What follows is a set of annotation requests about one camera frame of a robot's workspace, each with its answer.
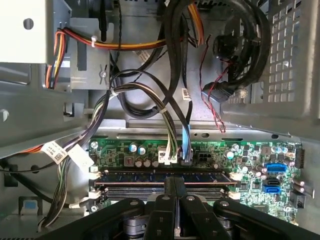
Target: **white connector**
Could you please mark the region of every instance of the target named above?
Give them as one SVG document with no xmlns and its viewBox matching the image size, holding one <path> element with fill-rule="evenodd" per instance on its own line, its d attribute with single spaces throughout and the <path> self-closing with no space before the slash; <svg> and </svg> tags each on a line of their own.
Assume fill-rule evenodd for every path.
<svg viewBox="0 0 320 240">
<path fill-rule="evenodd" d="M 229 173 L 229 177 L 230 177 L 232 180 L 241 181 L 241 180 L 242 180 L 242 177 L 243 177 L 243 174 L 242 174 L 242 173 L 236 173 L 236 172 L 230 172 L 230 173 Z"/>
<path fill-rule="evenodd" d="M 172 158 L 166 155 L 166 148 L 158 148 L 158 162 L 164 165 L 176 164 L 178 162 L 178 154 Z"/>
<path fill-rule="evenodd" d="M 235 192 L 235 191 L 229 191 L 228 196 L 229 196 L 229 198 L 231 198 L 233 200 L 240 200 L 241 193 Z"/>
<path fill-rule="evenodd" d="M 94 190 L 94 191 L 90 191 L 88 193 L 89 199 L 97 199 L 100 196 L 101 196 L 101 191 L 100 190 Z"/>
<path fill-rule="evenodd" d="M 100 171 L 88 172 L 87 176 L 91 180 L 96 180 L 102 176 L 102 173 Z"/>
</svg>

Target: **metal panel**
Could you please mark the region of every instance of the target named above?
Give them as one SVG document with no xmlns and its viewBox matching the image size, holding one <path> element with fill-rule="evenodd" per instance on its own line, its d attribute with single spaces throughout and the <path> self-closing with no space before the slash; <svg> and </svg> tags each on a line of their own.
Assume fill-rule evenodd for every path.
<svg viewBox="0 0 320 240">
<path fill-rule="evenodd" d="M 251 87 L 255 93 L 247 104 L 224 103 L 225 121 L 320 140 L 319 4 L 318 0 L 270 1 L 272 45 L 260 79 L 263 84 Z"/>
<path fill-rule="evenodd" d="M 71 18 L 70 27 L 86 36 L 101 39 L 99 21 L 96 18 Z M 113 23 L 109 23 L 107 42 L 113 40 Z M 108 50 L 86 46 L 70 40 L 70 87 L 71 89 L 106 90 L 109 88 L 110 54 Z"/>
<path fill-rule="evenodd" d="M 50 63 L 53 59 L 53 1 L 0 2 L 0 62 Z"/>
</svg>

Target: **gray metal frame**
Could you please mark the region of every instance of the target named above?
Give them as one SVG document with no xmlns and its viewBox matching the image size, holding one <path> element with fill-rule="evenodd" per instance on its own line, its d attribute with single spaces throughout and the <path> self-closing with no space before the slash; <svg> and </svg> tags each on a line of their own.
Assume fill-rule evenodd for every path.
<svg viewBox="0 0 320 240">
<path fill-rule="evenodd" d="M 270 1 L 273 40 L 263 84 L 251 87 L 251 101 L 246 104 L 222 104 L 222 118 L 253 129 L 318 141 L 320 2 L 299 2 Z"/>
</svg>

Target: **motherboard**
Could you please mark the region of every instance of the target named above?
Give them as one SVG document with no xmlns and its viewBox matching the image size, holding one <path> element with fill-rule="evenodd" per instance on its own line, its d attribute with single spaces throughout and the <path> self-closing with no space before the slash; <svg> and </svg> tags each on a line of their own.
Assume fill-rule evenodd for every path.
<svg viewBox="0 0 320 240">
<path fill-rule="evenodd" d="M 304 207 L 304 150 L 298 142 L 193 141 L 191 162 L 161 161 L 165 140 L 111 140 L 92 138 L 89 155 L 95 162 L 91 172 L 103 175 L 94 182 L 107 205 L 126 197 L 144 201 L 163 193 L 164 179 L 182 177 L 190 194 L 204 196 L 209 204 L 229 197 L 284 221 L 296 223 L 298 208 Z"/>
</svg>

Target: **white label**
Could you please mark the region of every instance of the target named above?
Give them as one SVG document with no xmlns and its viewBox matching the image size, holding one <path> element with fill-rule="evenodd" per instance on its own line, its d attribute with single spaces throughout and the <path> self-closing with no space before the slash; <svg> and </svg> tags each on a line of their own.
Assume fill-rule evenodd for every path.
<svg viewBox="0 0 320 240">
<path fill-rule="evenodd" d="M 150 58 L 149 52 L 145 50 L 138 50 L 138 51 L 135 51 L 135 53 L 139 56 L 142 64 L 144 64 Z"/>
<path fill-rule="evenodd" d="M 188 89 L 182 88 L 182 98 L 183 98 L 183 100 L 191 101 L 191 96 L 188 92 Z"/>
<path fill-rule="evenodd" d="M 75 145 L 70 151 L 68 151 L 68 154 L 84 173 L 87 173 L 89 168 L 94 164 L 94 161 L 88 156 L 88 153 L 79 146 L 79 144 Z"/>
<path fill-rule="evenodd" d="M 68 155 L 68 153 L 55 141 L 50 141 L 44 144 L 41 151 L 46 153 L 53 161 L 55 161 L 56 164 L 60 164 Z"/>
</svg>

